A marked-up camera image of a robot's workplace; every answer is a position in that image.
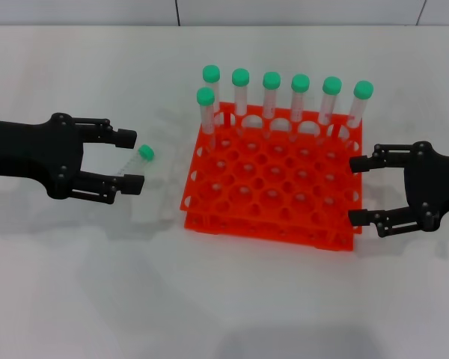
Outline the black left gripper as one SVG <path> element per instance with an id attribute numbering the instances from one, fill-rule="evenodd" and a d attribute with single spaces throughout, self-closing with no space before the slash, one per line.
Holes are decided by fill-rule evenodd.
<path id="1" fill-rule="evenodd" d="M 53 199 L 67 197 L 113 204 L 118 192 L 140 195 L 144 176 L 107 176 L 80 171 L 84 143 L 133 149 L 137 132 L 114 130 L 109 119 L 54 114 L 45 123 L 0 121 L 0 176 L 42 184 Z"/>

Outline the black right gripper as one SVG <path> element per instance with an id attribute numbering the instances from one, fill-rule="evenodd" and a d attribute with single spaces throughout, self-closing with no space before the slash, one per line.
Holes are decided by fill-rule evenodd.
<path id="1" fill-rule="evenodd" d="M 449 212 L 449 156 L 436 152 L 427 141 L 415 144 L 376 144 L 371 156 L 349 159 L 355 173 L 381 168 L 403 168 L 409 207 L 392 210 L 348 211 L 354 227 L 374 224 L 379 237 L 438 229 Z"/>

